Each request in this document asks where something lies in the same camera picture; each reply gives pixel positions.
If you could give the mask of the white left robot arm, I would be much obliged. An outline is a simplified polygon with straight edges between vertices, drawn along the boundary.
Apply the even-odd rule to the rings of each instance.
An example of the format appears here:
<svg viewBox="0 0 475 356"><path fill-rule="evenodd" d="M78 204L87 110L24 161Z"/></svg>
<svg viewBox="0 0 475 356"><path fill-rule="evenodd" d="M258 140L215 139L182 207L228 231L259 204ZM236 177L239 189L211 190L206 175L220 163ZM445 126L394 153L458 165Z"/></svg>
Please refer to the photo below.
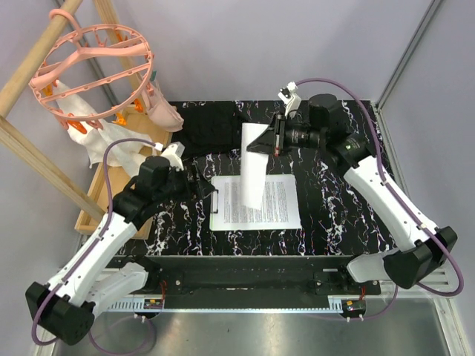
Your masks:
<svg viewBox="0 0 475 356"><path fill-rule="evenodd" d="M44 284L34 282L25 292L33 319L31 336L42 345L36 328L72 346L91 330L109 306L133 291L150 294L160 286L151 263L129 262L101 282L96 279L119 248L171 201L203 200L214 186L198 169L184 167L175 156L150 156L138 175L116 194L95 232L70 261Z"/></svg>

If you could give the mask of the white paper stack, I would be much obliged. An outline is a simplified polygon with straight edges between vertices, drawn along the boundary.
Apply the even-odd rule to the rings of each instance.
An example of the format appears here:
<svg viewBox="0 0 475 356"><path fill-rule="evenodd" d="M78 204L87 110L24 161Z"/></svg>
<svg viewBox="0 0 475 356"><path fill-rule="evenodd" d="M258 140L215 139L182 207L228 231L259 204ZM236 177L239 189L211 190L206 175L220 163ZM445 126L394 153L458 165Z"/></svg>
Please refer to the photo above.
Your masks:
<svg viewBox="0 0 475 356"><path fill-rule="evenodd" d="M266 183L266 167L269 156L247 151L267 125L243 123L240 147L240 198L247 208L260 209Z"/></svg>

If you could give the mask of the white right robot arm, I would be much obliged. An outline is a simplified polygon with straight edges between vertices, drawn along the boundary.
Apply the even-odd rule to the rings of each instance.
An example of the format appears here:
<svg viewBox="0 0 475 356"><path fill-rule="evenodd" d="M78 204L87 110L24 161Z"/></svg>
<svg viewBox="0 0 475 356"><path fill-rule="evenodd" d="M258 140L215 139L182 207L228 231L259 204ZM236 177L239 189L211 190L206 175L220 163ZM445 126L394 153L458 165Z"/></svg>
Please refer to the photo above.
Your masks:
<svg viewBox="0 0 475 356"><path fill-rule="evenodd" d="M280 156L293 148L313 149L366 199L396 242L387 252L353 258L336 277L339 289L353 294L370 280L390 280L403 289L420 285L444 264L458 240L456 232L427 218L378 167L368 140L347 128L347 113L336 96L312 96L307 123L293 120L300 99L291 95L286 101L285 111L275 114L264 132L244 145L244 152Z"/></svg>

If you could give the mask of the green clipboard folder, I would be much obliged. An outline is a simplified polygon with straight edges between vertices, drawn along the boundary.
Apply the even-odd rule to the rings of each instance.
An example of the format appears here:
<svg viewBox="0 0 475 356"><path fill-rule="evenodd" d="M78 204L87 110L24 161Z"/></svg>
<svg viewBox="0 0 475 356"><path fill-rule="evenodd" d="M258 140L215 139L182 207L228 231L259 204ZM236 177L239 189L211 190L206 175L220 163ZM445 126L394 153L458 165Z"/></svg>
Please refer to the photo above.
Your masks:
<svg viewBox="0 0 475 356"><path fill-rule="evenodd" d="M220 207L220 178L213 177L212 185L214 186L214 191L212 192L210 205L210 229L218 231L222 220L221 214L223 213L223 209Z"/></svg>

